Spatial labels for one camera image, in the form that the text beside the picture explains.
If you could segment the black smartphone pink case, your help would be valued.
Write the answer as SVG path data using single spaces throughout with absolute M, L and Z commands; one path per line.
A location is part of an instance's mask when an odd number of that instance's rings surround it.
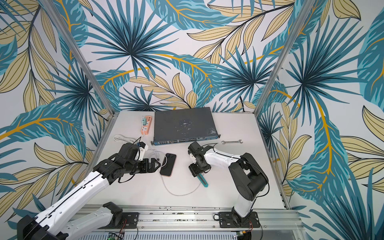
M 161 167 L 160 175 L 170 177 L 176 162 L 177 156 L 175 154 L 167 153 L 165 155 L 164 164 Z

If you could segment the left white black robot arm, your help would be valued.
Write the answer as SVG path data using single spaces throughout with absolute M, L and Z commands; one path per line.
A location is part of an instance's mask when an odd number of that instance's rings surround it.
M 72 217 L 94 196 L 124 175 L 154 173 L 161 166 L 158 160 L 144 157 L 147 145 L 123 144 L 118 153 L 99 162 L 93 170 L 55 204 L 32 217 L 26 215 L 17 223 L 18 240 L 77 240 L 106 226 L 121 227 L 128 221 L 123 210 L 108 202 L 93 213 L 77 220 Z

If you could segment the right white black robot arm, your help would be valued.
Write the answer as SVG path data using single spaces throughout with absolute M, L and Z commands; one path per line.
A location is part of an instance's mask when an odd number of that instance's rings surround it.
M 213 166 L 229 170 L 239 196 L 231 210 L 231 217 L 225 220 L 236 227 L 250 223 L 254 203 L 269 186 L 267 175 L 254 157 L 249 153 L 231 155 L 216 150 L 214 146 L 201 146 L 196 141 L 189 145 L 188 154 L 194 161 L 189 166 L 193 177 L 201 179 L 202 174 L 208 173 Z

